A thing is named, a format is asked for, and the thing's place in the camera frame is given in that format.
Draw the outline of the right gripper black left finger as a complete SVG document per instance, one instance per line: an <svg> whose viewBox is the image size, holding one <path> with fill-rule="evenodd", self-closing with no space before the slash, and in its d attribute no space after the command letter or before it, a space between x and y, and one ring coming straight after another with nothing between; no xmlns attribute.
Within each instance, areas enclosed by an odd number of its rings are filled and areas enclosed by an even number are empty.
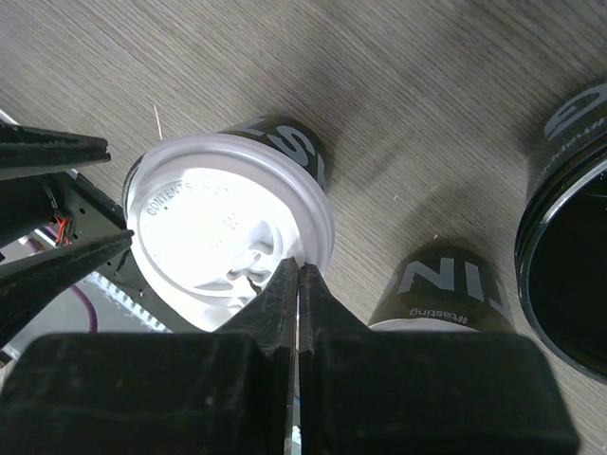
<svg viewBox="0 0 607 455"><path fill-rule="evenodd" d="M54 334L1 393L5 454L286 454L299 267L212 333Z"/></svg>

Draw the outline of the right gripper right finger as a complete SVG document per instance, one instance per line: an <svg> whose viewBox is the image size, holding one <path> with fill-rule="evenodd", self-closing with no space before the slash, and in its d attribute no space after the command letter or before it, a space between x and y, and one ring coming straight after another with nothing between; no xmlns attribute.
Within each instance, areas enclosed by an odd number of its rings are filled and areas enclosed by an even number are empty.
<svg viewBox="0 0 607 455"><path fill-rule="evenodd" d="M540 348L516 334L373 331L299 275L305 454L575 454Z"/></svg>

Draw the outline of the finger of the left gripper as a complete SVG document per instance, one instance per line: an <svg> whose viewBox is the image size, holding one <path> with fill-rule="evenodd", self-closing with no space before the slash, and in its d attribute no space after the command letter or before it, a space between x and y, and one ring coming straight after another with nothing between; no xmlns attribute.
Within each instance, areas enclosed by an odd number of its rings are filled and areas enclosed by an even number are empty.
<svg viewBox="0 0 607 455"><path fill-rule="evenodd" d="M9 344L67 288L127 250L133 235L123 230L2 265L1 344Z"/></svg>

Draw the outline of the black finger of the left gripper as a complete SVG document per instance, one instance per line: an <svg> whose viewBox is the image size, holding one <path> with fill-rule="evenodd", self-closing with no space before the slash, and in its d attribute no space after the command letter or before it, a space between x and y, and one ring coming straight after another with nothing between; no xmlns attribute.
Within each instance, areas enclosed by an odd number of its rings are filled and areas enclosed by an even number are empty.
<svg viewBox="0 0 607 455"><path fill-rule="evenodd" d="M1 122L1 179L11 180L107 162L106 139Z"/></svg>

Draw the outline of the white cup lid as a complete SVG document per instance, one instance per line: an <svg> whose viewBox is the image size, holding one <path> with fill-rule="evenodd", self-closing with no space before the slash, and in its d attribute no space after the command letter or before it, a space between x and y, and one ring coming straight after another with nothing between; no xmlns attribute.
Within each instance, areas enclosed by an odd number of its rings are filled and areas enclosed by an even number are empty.
<svg viewBox="0 0 607 455"><path fill-rule="evenodd" d="M475 332L473 328L434 318L390 319L374 323L369 328L376 332Z"/></svg>
<svg viewBox="0 0 607 455"><path fill-rule="evenodd" d="M265 289L284 259L325 270L335 243L325 192L290 158L235 136L149 155L128 193L131 251L156 294L211 332Z"/></svg>

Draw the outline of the black paper coffee cup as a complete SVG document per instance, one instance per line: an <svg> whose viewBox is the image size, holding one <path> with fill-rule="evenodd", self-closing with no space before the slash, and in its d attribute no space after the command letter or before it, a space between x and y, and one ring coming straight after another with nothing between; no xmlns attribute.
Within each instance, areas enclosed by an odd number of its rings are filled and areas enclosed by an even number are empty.
<svg viewBox="0 0 607 455"><path fill-rule="evenodd" d="M320 137L305 123L285 115L264 115L231 126L215 135L239 137L277 151L303 168L321 190L327 192L328 151ZM212 134L197 134L161 140L155 147L140 155L124 179L121 192L123 216L127 217L128 193L132 182L141 168L141 163L149 155L164 153L171 146L186 142L191 142L196 150L209 151L211 136Z"/></svg>

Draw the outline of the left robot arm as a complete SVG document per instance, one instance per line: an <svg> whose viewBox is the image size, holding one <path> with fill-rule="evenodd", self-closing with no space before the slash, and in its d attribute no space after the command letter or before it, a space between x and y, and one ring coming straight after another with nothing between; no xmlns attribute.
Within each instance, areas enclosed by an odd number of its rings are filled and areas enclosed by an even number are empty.
<svg viewBox="0 0 607 455"><path fill-rule="evenodd" d="M60 176L110 160L106 139L1 123L1 244L52 221L68 221ZM59 244L1 267L1 343L21 332L59 294L132 244L121 228L102 237Z"/></svg>

